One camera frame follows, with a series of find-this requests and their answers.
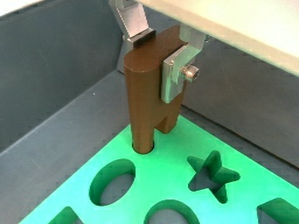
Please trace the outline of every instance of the oval hole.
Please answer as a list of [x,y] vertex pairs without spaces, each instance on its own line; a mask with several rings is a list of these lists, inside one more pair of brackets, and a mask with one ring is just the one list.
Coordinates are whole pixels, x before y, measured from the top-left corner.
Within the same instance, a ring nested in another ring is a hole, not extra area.
[[108,206],[126,194],[136,177],[136,168],[126,159],[109,163],[92,180],[88,196],[96,206]]
[[149,209],[144,224],[200,224],[190,208],[178,200],[166,199],[156,203]]

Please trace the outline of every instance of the gray floor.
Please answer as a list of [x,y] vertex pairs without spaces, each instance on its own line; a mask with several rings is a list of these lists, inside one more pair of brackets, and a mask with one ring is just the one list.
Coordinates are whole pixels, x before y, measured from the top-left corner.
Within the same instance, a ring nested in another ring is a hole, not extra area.
[[[293,167],[186,108],[181,115],[299,187]],[[0,223],[20,221],[126,125],[114,71],[0,154]]]

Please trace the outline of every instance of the green foam board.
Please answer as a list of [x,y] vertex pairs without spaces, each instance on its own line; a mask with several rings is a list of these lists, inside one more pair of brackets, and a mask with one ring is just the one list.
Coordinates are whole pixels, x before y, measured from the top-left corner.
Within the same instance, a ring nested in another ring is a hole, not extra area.
[[[190,189],[202,168],[217,189]],[[121,174],[134,175],[125,195],[102,206],[105,186]],[[129,126],[61,184],[21,221],[22,224],[141,224],[161,209],[188,223],[257,224],[257,209],[279,223],[299,223],[299,189],[178,117],[166,135],[154,132],[153,151],[132,150]]]

